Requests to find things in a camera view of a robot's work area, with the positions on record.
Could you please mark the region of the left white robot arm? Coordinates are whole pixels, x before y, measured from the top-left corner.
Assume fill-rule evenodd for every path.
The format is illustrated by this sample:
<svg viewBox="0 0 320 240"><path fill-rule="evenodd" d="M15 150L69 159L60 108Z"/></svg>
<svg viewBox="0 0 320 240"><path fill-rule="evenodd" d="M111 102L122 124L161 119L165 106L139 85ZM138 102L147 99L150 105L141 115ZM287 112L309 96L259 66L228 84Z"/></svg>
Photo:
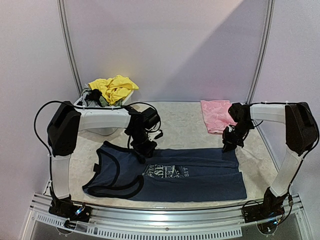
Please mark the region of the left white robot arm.
<svg viewBox="0 0 320 240"><path fill-rule="evenodd" d="M70 101L56 101L59 105L46 132L47 140L40 142L48 150L51 192L55 209L63 216L74 213L70 197L69 166L77 146L78 133L91 129L124 129L131 137L131 146L138 153L149 157L157 146L154 136L161 133L161 117L151 104L138 111L133 104L118 107L86 107Z"/></svg>

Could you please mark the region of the blue garment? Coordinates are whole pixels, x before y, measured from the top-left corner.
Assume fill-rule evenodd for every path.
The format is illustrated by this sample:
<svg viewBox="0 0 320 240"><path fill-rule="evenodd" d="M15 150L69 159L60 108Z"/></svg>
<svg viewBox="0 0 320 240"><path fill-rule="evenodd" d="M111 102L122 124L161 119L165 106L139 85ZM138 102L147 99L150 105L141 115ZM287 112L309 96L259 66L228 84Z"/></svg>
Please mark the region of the blue garment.
<svg viewBox="0 0 320 240"><path fill-rule="evenodd" d="M169 203L247 198L234 151L168 148L146 158L105 141L96 153L94 176L82 187L93 197Z"/></svg>

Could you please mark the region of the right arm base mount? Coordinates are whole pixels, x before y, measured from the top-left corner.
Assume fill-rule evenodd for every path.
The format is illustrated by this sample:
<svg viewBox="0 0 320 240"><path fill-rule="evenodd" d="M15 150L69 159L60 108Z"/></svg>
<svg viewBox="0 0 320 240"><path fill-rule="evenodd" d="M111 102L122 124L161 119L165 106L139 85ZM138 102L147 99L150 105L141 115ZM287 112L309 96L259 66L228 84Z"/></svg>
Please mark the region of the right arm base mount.
<svg viewBox="0 0 320 240"><path fill-rule="evenodd" d="M270 187L268 187L264 193L262 203L249 200L242 206L241 213L245 223L257 222L280 216L280 219L276 223L278 225L286 219L286 212L283 205L285 199L288 200L290 206L288 214L290 214L294 203L292 195L287 191L282 196L275 196L271 192Z"/></svg>

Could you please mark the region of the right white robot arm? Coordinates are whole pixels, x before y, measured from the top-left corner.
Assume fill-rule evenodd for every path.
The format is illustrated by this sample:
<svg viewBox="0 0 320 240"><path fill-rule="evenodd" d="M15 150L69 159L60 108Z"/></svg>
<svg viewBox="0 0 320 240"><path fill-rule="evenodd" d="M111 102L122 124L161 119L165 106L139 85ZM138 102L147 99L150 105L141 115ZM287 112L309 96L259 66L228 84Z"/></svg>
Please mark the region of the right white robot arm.
<svg viewBox="0 0 320 240"><path fill-rule="evenodd" d="M265 192L268 199L259 206L262 218L269 218L278 210L277 199L285 197L308 154L320 141L320 130L310 106L300 102L232 103L228 109L235 125L227 126L222 133L223 151L244 147L245 138L255 122L282 125L283 160L275 179Z"/></svg>

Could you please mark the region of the pink patterned shorts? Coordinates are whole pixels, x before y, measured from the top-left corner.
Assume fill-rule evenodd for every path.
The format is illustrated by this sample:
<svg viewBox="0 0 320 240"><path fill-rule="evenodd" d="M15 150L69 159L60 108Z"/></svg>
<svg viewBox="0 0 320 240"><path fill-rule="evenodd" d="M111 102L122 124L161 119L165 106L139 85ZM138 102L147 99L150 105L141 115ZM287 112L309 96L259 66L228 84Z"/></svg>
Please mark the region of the pink patterned shorts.
<svg viewBox="0 0 320 240"><path fill-rule="evenodd" d="M228 112L232 105L229 100L201 100L200 105L203 121L209 134L221 135L226 127L236 125Z"/></svg>

